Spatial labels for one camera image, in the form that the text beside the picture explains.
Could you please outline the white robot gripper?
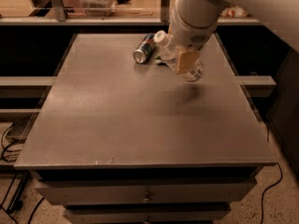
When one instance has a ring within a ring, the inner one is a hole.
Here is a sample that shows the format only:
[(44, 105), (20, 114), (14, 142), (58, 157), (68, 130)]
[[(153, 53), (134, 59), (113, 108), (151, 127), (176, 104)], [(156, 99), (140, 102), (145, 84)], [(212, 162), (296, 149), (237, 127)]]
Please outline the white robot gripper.
[(178, 61), (176, 73), (178, 75), (189, 72), (197, 58), (201, 47), (212, 36), (217, 28), (214, 22), (206, 28), (193, 27), (184, 21), (175, 7), (171, 13), (168, 33), (174, 37), (178, 46)]

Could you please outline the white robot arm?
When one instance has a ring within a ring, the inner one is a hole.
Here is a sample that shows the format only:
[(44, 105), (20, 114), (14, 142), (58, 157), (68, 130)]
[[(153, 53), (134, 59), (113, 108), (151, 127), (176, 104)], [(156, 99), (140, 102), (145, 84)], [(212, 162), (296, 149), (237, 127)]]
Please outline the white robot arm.
[(299, 0), (176, 0), (169, 24), (169, 31), (183, 47), (202, 47), (206, 41), (193, 42), (196, 35), (211, 37), (216, 30), (221, 13), (230, 6), (245, 9), (280, 41), (278, 54), (270, 56), (270, 48), (259, 55), (255, 65), (247, 71), (275, 74), (287, 54), (287, 48), (299, 49)]

